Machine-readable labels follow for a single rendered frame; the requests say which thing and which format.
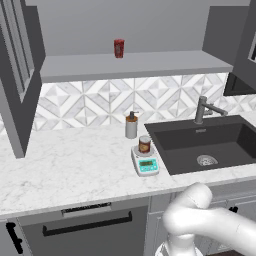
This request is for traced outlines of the grey base cupboard door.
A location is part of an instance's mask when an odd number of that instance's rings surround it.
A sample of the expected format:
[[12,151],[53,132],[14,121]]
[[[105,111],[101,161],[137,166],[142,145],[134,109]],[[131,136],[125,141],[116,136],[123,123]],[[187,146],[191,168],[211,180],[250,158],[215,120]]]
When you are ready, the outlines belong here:
[[17,250],[8,234],[8,231],[6,229],[6,224],[8,222],[14,222],[17,224],[15,230],[18,237],[22,239],[22,248],[23,248],[24,238],[17,221],[7,220],[7,219],[0,220],[0,256],[23,256],[23,254],[20,255],[17,253]]

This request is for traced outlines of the dark grey sink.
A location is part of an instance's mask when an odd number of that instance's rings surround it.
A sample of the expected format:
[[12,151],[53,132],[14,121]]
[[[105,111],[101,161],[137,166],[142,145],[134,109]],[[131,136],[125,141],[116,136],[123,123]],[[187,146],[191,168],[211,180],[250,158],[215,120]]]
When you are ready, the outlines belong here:
[[240,115],[145,128],[170,175],[256,163],[256,127]]

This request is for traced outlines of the grey soap dispenser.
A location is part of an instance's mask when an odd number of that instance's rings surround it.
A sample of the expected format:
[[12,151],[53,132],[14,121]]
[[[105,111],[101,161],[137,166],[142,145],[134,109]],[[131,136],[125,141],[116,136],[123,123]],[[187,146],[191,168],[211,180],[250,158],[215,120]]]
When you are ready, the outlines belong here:
[[137,137],[137,128],[138,117],[136,116],[136,111],[131,111],[126,117],[125,137],[128,139],[135,139]]

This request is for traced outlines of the grey open cabinet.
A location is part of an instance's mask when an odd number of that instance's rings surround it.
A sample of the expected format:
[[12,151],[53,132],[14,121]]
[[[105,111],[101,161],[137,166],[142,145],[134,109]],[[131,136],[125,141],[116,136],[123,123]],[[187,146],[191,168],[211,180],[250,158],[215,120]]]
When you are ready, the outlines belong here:
[[[232,62],[204,49],[209,13],[221,10],[213,44],[236,43],[232,9],[250,0],[26,0],[36,6],[46,59],[45,83],[229,72]],[[124,39],[116,58],[114,40]]]

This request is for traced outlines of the dark grey cabinet door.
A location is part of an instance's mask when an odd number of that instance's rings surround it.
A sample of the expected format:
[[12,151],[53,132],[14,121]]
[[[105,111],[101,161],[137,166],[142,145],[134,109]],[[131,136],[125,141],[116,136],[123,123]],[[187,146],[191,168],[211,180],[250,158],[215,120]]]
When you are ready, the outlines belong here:
[[225,96],[256,94],[256,0],[251,0]]
[[16,158],[26,155],[45,57],[37,7],[0,0],[0,115]]

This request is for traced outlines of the white teal digital scale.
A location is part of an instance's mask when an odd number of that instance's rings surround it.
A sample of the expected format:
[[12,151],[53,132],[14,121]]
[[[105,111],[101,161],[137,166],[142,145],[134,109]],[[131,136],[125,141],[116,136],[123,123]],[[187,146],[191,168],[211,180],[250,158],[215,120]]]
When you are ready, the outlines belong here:
[[159,173],[158,158],[153,147],[148,153],[141,153],[138,146],[133,146],[131,158],[135,171],[140,177],[154,176]]

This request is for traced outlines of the red can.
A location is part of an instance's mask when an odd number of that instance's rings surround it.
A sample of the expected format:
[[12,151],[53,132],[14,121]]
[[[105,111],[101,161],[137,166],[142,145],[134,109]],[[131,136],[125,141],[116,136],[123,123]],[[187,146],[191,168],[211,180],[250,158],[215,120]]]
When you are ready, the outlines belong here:
[[124,39],[114,40],[114,54],[116,58],[122,58],[124,54]]

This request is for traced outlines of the grey base cupboard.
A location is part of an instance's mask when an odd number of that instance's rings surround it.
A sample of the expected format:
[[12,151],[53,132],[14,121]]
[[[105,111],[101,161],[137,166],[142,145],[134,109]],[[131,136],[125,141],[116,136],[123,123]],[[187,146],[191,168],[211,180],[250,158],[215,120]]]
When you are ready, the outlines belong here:
[[[230,211],[230,207],[236,206],[238,212],[233,212],[234,214],[256,223],[256,180],[215,186],[211,190],[213,200],[209,205],[210,209],[224,208]],[[162,211],[148,215],[144,256],[155,256],[161,244],[168,238],[162,215]],[[211,237],[196,235],[194,243],[204,256],[218,256],[219,254],[233,256],[231,247]]]

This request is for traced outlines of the grey tap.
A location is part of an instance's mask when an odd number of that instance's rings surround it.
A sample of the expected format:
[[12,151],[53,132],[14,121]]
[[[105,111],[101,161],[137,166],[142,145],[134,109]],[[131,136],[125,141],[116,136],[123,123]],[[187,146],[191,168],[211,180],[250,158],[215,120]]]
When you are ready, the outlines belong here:
[[206,96],[200,96],[198,100],[197,110],[194,122],[196,124],[202,124],[203,123],[203,116],[204,115],[211,115],[213,112],[216,112],[220,114],[221,116],[227,116],[228,112],[216,107],[214,104],[208,104],[207,103],[207,97]]

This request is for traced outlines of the brown canned food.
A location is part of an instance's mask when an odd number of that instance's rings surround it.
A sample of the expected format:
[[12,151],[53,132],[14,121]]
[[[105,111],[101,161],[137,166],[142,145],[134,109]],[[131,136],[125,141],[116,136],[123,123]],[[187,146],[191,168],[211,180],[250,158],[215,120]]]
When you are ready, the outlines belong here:
[[141,153],[149,153],[150,144],[151,144],[151,139],[149,136],[143,135],[139,137],[139,151]]

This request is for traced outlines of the grey dishwasher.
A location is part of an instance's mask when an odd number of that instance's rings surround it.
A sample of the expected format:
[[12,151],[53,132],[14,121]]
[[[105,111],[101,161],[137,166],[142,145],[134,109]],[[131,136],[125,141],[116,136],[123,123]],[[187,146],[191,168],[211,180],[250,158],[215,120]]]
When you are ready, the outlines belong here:
[[148,200],[131,199],[18,219],[33,256],[143,256]]

